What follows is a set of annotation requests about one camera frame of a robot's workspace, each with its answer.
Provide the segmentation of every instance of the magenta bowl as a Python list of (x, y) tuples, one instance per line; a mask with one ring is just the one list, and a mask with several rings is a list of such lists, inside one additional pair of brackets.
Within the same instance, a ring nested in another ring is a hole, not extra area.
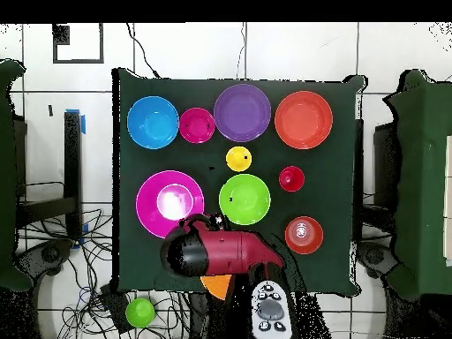
[(180, 117), (179, 131), (190, 143), (204, 143), (214, 135), (215, 119), (203, 108), (190, 108)]
[(180, 219), (204, 213), (204, 196), (193, 178), (165, 170), (153, 174), (140, 187), (136, 210), (141, 225), (156, 237), (165, 238)]

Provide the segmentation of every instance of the green ball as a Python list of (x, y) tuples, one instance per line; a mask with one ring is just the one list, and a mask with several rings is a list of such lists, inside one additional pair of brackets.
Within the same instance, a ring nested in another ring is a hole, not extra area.
[(134, 299), (125, 309), (125, 318), (136, 328), (145, 328), (155, 317), (152, 303), (144, 298)]
[(220, 190), (220, 209), (231, 222), (251, 225), (270, 209), (270, 191), (262, 179), (252, 174), (237, 174)]

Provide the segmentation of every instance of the white remote control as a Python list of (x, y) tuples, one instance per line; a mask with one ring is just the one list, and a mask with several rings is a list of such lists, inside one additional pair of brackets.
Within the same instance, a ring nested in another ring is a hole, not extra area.
[(259, 283), (252, 291), (252, 334), (256, 339), (290, 339), (287, 296), (281, 286), (272, 281)]

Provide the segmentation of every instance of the blue bowl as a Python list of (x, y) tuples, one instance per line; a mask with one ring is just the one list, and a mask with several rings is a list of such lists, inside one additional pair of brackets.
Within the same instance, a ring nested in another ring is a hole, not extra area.
[(179, 130), (179, 115), (174, 105), (160, 96), (136, 101), (127, 115), (127, 130), (135, 143), (148, 149), (167, 146)]

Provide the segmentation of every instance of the green panel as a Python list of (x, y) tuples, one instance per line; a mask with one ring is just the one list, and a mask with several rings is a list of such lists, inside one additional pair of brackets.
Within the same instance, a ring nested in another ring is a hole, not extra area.
[(403, 298), (452, 292), (452, 268), (443, 257), (446, 146), (452, 134), (452, 85), (424, 72), (406, 74), (405, 91), (394, 106), (402, 149), (399, 202), (395, 212), (395, 254), (402, 262), (388, 282)]
[(13, 60), (0, 60), (0, 286), (24, 291), (33, 286), (28, 275), (17, 270), (12, 263), (16, 243), (16, 146), (12, 123), (12, 106), (9, 97), (11, 83), (21, 77), (25, 69)]
[[(321, 248), (310, 255), (298, 255), (298, 266), (308, 291), (336, 292), (346, 296), (357, 293), (350, 282), (350, 238), (352, 177), (355, 139), (356, 93), (365, 85), (364, 77), (347, 83), (315, 83), (289, 81), (247, 81), (260, 88), (272, 105), (272, 118), (267, 130), (257, 139), (235, 143), (218, 130), (206, 143), (193, 145), (177, 135), (167, 147), (147, 150), (135, 144), (127, 132), (127, 113), (140, 98), (159, 95), (169, 100), (179, 116), (191, 107), (201, 107), (213, 114), (215, 100), (227, 87), (239, 81), (142, 79), (119, 69), (120, 78), (120, 209), (119, 209), (119, 288), (121, 290), (204, 290), (198, 278), (182, 278), (167, 274), (161, 265), (159, 250), (162, 240), (150, 235), (136, 216), (135, 199), (141, 184), (162, 170), (180, 170), (193, 177), (205, 197), (205, 212), (220, 211), (218, 195), (222, 185), (236, 175), (225, 161), (227, 151), (243, 145), (252, 153), (252, 165), (246, 173), (263, 179), (271, 194), (267, 215), (254, 225), (233, 229), (258, 231), (270, 243), (282, 244), (286, 225), (296, 216), (310, 215), (324, 230)], [(286, 146), (275, 131), (275, 111), (288, 94), (309, 90), (321, 94), (333, 110), (333, 129), (327, 139), (310, 150)], [(295, 193), (285, 192), (278, 184), (279, 172), (296, 165), (305, 173), (305, 185)], [(299, 290), (290, 274), (292, 290)]]

